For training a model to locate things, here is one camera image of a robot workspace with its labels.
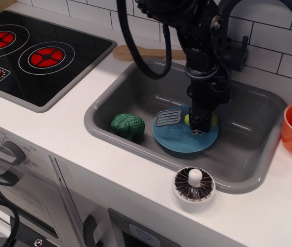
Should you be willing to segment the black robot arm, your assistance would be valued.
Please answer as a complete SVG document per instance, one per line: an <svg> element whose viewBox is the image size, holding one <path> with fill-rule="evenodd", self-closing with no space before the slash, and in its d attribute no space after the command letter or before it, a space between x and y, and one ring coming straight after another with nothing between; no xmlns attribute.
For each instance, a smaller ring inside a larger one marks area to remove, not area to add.
<svg viewBox="0 0 292 247"><path fill-rule="evenodd" d="M231 69L224 61L229 44L223 18L214 1L138 1L147 15L176 30L186 55L185 73L191 83L187 95L190 128L208 133L212 112L230 98Z"/></svg>

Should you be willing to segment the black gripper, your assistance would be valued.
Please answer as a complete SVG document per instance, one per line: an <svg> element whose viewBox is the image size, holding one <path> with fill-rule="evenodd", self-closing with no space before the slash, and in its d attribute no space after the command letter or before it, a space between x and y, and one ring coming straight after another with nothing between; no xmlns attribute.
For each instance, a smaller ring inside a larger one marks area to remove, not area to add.
<svg viewBox="0 0 292 247"><path fill-rule="evenodd" d="M192 99L189 124L194 135L208 133L211 129L212 111L230 98L231 71L226 64L218 64L208 72L185 68L191 79L187 95Z"/></svg>

